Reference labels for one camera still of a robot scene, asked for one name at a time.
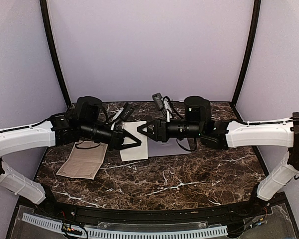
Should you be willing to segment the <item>grey envelope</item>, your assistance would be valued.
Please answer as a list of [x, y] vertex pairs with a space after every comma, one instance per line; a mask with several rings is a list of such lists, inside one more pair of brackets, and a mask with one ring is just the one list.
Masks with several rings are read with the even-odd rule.
[[173, 155], [190, 154], [182, 149], [176, 142], [176, 138], [171, 138], [168, 142], [156, 142], [148, 138], [148, 157], [162, 157]]

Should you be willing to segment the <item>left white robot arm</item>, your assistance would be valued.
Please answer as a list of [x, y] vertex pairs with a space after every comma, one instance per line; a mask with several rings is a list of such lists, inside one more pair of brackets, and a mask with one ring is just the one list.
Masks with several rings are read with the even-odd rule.
[[141, 141], [124, 129], [113, 129], [108, 121], [98, 120], [105, 112], [102, 101], [83, 96], [74, 107], [64, 113], [30, 125], [0, 129], [0, 186], [20, 195], [36, 205], [50, 217], [60, 213], [60, 205], [54, 202], [46, 188], [36, 183], [3, 161], [3, 156], [33, 148], [62, 146], [80, 139], [103, 143], [109, 150], [124, 150], [141, 145]]

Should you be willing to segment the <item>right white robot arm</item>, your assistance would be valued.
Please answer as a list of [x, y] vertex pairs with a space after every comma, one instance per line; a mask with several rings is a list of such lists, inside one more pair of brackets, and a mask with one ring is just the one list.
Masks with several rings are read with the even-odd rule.
[[168, 96], [153, 95], [157, 108], [165, 119], [157, 119], [137, 127], [137, 132], [156, 142], [168, 142], [171, 138], [199, 139], [201, 144], [213, 149], [243, 146], [279, 146], [287, 148], [280, 163], [255, 189], [253, 198], [245, 204], [244, 211], [255, 216], [283, 186], [299, 174], [299, 112], [291, 117], [274, 121], [244, 122], [213, 121], [211, 103], [201, 96], [189, 96], [184, 100], [185, 114], [181, 120], [173, 120], [174, 109]]

